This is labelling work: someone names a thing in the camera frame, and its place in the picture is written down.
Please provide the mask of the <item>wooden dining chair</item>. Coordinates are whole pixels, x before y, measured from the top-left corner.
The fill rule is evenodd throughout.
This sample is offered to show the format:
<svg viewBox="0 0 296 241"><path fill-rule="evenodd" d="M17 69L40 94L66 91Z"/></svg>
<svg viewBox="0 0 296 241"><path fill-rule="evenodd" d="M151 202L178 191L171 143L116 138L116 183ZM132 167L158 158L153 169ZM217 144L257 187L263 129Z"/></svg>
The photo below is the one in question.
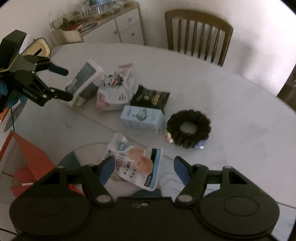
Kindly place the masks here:
<svg viewBox="0 0 296 241"><path fill-rule="evenodd" d="M165 12L168 49L223 66L233 27L224 19L192 9Z"/></svg>

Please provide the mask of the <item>black snack packet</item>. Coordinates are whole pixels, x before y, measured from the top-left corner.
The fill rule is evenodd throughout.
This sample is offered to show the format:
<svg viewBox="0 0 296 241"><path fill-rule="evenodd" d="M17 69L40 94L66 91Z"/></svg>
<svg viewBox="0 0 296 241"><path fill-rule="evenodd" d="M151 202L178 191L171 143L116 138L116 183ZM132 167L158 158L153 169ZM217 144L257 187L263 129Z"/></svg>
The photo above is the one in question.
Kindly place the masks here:
<svg viewBox="0 0 296 241"><path fill-rule="evenodd" d="M139 85L137 92L130 101L130 105L142 108L159 109L164 113L169 96L169 92L151 90Z"/></svg>

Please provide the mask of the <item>glass terrarium bowl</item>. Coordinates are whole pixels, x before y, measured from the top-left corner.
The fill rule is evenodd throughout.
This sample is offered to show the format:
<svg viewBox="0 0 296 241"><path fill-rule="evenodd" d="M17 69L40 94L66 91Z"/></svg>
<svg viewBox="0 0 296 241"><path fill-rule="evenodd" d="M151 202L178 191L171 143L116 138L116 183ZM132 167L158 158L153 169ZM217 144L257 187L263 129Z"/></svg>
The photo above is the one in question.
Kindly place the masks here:
<svg viewBox="0 0 296 241"><path fill-rule="evenodd" d="M49 25L53 31L78 30L83 25L83 18L77 10L67 13L49 12Z"/></svg>

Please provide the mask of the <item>chicken breast snack bag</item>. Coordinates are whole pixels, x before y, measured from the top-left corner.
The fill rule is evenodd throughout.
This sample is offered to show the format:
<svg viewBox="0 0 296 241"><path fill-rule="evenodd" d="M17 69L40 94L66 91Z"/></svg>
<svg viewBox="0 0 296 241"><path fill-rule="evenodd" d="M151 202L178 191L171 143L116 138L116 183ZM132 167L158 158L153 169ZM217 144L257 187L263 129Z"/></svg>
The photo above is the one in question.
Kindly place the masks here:
<svg viewBox="0 0 296 241"><path fill-rule="evenodd" d="M147 191L156 189L163 149L137 148L121 133L116 133L102 156L115 158L114 174L120 178Z"/></svg>

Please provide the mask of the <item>panda print snack bag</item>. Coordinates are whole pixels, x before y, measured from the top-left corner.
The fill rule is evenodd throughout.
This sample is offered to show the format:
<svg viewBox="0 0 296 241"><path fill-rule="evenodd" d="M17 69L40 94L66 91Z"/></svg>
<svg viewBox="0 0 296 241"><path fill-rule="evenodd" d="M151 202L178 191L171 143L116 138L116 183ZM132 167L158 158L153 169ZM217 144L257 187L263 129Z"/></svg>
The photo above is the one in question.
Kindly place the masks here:
<svg viewBox="0 0 296 241"><path fill-rule="evenodd" d="M121 110L130 103L139 84L133 78L133 64L120 65L113 74L105 75L96 94L95 106L101 111Z"/></svg>

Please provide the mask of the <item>light blue carton box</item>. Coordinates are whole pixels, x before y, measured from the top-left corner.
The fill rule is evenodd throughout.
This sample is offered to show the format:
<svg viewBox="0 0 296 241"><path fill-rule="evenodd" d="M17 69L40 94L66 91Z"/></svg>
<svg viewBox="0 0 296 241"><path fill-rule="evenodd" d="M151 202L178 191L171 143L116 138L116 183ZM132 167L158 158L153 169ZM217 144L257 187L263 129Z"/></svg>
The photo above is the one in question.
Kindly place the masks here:
<svg viewBox="0 0 296 241"><path fill-rule="evenodd" d="M159 133L165 128L165 116L159 109L126 105L120 119L126 128Z"/></svg>

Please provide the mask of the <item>white wooden sideboard cabinet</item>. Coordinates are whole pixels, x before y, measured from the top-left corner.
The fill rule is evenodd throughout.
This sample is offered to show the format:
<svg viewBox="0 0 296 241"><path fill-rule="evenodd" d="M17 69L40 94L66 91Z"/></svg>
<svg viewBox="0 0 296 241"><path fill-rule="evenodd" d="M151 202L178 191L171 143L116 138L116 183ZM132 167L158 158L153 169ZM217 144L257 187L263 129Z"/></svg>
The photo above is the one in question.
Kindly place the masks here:
<svg viewBox="0 0 296 241"><path fill-rule="evenodd" d="M135 1L90 25L93 27L81 33L85 43L146 44L140 7Z"/></svg>

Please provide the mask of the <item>beige tissue box holder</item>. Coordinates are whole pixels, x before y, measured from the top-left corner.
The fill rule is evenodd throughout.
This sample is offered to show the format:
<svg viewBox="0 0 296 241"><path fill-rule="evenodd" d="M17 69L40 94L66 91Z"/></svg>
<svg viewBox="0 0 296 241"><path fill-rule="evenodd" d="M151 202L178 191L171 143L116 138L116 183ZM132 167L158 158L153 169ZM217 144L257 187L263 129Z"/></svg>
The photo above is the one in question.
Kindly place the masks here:
<svg viewBox="0 0 296 241"><path fill-rule="evenodd" d="M21 55L35 55L41 57L49 57L51 48L44 38L39 38L27 47Z"/></svg>

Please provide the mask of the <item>grey white tissue pack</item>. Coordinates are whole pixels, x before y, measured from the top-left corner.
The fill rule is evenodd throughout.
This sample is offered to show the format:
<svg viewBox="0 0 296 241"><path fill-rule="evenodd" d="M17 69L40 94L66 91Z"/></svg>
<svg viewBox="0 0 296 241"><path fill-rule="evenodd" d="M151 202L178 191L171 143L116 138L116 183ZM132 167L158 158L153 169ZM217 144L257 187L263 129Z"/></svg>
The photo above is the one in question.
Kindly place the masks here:
<svg viewBox="0 0 296 241"><path fill-rule="evenodd" d="M97 93L104 78L103 68L89 59L72 81L65 86L65 91L73 94L73 99L68 104L71 107L81 106L91 99Z"/></svg>

